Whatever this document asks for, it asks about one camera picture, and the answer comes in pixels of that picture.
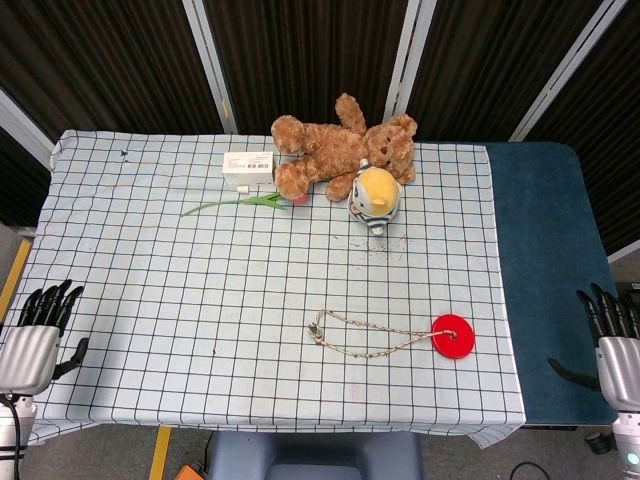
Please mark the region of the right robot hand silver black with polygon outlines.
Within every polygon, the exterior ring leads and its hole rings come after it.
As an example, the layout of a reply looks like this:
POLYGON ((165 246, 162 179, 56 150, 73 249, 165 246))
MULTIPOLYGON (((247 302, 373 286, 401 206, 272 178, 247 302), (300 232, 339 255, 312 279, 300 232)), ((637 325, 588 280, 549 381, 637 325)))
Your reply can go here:
POLYGON ((621 297, 591 285, 591 294, 578 290, 595 349, 598 374, 572 371, 549 358, 551 368, 563 379, 600 392, 619 413, 639 412, 639 310, 621 297))

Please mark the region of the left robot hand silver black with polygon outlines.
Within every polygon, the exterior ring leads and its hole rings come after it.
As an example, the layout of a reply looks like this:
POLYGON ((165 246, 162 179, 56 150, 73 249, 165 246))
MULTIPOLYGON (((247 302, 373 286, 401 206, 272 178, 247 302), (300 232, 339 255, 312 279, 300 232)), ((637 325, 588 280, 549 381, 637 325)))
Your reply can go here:
POLYGON ((60 363, 58 352, 76 301, 84 292, 65 280, 34 291, 25 301, 17 325, 1 348, 1 393, 35 396, 49 384, 80 367, 89 347, 82 338, 70 359, 60 363))

